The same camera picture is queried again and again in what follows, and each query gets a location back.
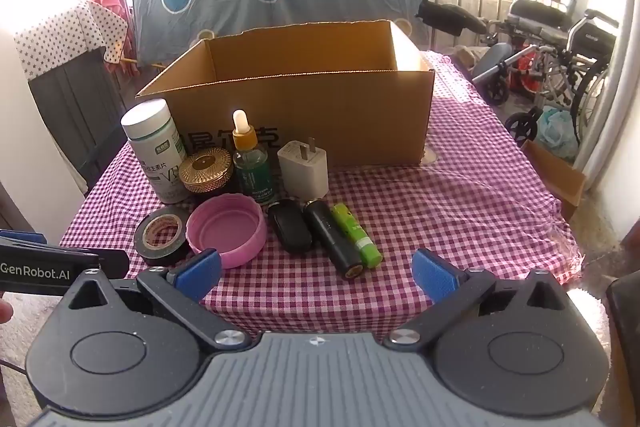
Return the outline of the gold lidded round jar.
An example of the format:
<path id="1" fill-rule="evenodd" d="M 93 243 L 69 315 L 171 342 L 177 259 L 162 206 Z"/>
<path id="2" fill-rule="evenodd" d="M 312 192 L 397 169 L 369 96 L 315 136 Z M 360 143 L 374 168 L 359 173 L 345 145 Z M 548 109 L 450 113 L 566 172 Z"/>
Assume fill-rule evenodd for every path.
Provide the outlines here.
<path id="1" fill-rule="evenodd" d="M 179 167 L 179 179 L 184 187 L 198 194 L 213 193 L 225 187 L 232 173 L 231 154 L 219 147 L 199 150 Z"/>

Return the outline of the black wheelchair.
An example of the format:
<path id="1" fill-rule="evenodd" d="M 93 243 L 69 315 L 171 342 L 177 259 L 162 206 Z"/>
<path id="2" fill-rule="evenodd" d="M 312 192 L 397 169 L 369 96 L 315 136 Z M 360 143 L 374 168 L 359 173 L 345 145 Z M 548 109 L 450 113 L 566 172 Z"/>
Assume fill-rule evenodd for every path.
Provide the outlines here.
<path id="1" fill-rule="evenodd" d="M 506 120 L 516 143 L 536 138 L 545 107 L 566 110 L 575 138 L 585 138 L 610 79 L 618 23 L 597 10 L 574 18 L 577 0 L 515 0 L 503 27 L 518 49 L 508 85 L 533 107 Z"/>

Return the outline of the white supplement bottle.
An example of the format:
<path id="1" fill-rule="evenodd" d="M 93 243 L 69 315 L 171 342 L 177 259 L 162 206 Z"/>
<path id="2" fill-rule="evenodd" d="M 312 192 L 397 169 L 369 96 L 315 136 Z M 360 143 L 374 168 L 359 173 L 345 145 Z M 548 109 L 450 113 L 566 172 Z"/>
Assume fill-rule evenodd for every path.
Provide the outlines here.
<path id="1" fill-rule="evenodd" d="M 180 181 L 179 168 L 186 149 L 167 102 L 153 98 L 131 107 L 120 120 L 129 145 L 157 197 L 166 205 L 189 196 Z"/>

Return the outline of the purple checkered tablecloth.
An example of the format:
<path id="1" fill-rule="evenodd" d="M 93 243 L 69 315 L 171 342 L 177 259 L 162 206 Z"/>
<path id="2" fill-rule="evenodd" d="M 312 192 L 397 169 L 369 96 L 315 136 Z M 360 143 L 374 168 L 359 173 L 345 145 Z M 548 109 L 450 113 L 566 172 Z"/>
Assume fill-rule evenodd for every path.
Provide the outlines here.
<path id="1" fill-rule="evenodd" d="M 269 236 L 252 262 L 224 273 L 207 309 L 252 333 L 382 336 L 427 307 L 411 274 L 420 248 L 502 279 L 535 268 L 563 283 L 576 277 L 582 253 L 560 202 L 449 58 L 432 52 L 427 61 L 436 72 L 426 137 L 435 160 L 330 176 L 329 203 L 352 210 L 382 263 L 346 281 L 322 251 L 293 257 Z"/>

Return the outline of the small floor cardboard box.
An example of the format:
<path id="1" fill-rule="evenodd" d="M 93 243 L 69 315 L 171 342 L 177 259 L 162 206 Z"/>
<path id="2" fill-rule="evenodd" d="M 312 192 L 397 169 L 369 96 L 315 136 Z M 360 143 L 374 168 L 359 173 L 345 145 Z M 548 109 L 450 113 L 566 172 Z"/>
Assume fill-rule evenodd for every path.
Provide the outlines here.
<path id="1" fill-rule="evenodd" d="M 562 217 L 570 221 L 582 201 L 585 175 L 536 142 L 526 141 L 522 151 L 544 185 L 561 202 Z"/>

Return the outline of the black electrical tape roll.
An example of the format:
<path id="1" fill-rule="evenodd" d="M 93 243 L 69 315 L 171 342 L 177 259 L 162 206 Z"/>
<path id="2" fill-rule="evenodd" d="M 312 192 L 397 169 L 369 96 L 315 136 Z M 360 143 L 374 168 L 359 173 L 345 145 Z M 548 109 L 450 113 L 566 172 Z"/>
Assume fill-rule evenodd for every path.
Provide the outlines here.
<path id="1" fill-rule="evenodd" d="M 169 267 L 186 259 L 189 213 L 179 206 L 165 206 L 147 215 L 134 233 L 134 250 L 149 267 Z"/>

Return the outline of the black cylindrical battery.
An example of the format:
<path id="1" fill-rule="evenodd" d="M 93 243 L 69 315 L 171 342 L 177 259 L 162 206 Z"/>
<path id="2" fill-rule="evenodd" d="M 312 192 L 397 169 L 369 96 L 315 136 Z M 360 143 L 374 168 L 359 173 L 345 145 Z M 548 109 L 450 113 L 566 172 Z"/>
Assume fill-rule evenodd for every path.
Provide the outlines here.
<path id="1" fill-rule="evenodd" d="M 360 254 L 338 225 L 328 204 L 322 199 L 307 202 L 304 216 L 338 274 L 345 280 L 359 277 L 363 271 Z"/>

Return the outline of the white USB charger plug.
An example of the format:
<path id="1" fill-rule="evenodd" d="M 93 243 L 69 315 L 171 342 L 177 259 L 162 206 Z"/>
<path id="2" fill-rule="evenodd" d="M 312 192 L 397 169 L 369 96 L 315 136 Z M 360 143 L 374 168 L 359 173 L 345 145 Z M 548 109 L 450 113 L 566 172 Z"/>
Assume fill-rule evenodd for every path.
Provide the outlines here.
<path id="1" fill-rule="evenodd" d="M 277 156 L 288 195 L 309 202 L 329 193 L 328 158 L 314 138 L 292 140 L 278 150 Z"/>

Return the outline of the green dropper bottle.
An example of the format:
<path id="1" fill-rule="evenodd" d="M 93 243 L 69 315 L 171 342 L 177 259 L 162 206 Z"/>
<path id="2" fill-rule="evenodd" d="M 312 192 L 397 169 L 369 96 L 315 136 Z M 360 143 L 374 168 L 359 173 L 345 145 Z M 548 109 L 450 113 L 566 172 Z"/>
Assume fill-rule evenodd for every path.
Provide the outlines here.
<path id="1" fill-rule="evenodd" d="M 267 151 L 259 144 L 255 128 L 243 109 L 232 114 L 233 164 L 241 192 L 259 205 L 274 199 L 274 188 Z"/>

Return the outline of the green glue stick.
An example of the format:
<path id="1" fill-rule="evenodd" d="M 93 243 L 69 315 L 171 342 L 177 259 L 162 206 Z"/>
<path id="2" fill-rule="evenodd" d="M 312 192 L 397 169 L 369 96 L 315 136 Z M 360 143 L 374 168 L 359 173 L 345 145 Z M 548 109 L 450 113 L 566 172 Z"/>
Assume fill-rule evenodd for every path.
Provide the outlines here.
<path id="1" fill-rule="evenodd" d="M 383 261 L 383 255 L 355 215 L 342 202 L 334 205 L 331 211 L 344 234 L 355 245 L 362 263 L 367 269 L 375 269 Z"/>

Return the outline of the dark cabinet with dotted cloth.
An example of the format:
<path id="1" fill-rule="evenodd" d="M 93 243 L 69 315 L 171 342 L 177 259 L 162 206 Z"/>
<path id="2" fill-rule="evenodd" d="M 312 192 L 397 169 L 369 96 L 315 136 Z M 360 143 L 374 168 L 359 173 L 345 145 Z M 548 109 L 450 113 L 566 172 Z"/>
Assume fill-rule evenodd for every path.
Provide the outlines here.
<path id="1" fill-rule="evenodd" d="M 80 191 L 88 193 L 125 143 L 114 75 L 128 26 L 84 1 L 14 36 L 38 112 Z"/>

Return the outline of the brown cardboard box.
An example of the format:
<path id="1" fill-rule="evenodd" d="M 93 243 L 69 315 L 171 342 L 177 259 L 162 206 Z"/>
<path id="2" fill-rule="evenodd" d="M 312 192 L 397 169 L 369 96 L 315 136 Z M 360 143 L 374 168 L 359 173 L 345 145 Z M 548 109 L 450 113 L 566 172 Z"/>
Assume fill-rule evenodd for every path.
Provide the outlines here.
<path id="1" fill-rule="evenodd" d="M 244 110 L 277 152 L 314 139 L 332 167 L 418 165 L 435 73 L 390 20 L 257 28 L 202 40 L 141 91 L 163 98 L 189 152 L 231 146 Z"/>

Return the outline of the grey child stroller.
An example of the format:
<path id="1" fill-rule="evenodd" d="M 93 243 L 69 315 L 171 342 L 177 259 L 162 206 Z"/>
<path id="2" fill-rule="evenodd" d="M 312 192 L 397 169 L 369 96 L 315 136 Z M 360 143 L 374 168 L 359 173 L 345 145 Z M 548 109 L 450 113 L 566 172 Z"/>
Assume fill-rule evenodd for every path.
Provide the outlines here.
<path id="1" fill-rule="evenodd" d="M 521 58 L 539 50 L 539 44 L 531 44 L 515 52 L 510 43 L 495 43 L 472 69 L 472 85 L 488 105 L 496 107 L 506 103 L 510 95 L 510 69 Z"/>

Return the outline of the pink plastic lid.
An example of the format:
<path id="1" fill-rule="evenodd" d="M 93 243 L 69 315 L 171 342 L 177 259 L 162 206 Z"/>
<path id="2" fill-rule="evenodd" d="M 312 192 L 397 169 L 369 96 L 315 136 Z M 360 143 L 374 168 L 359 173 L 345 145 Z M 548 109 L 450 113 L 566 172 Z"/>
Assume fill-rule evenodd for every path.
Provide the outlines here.
<path id="1" fill-rule="evenodd" d="M 242 194 L 213 197 L 191 213 L 186 240 L 195 254 L 215 249 L 225 270 L 242 267 L 264 249 L 264 212 L 254 199 Z"/>

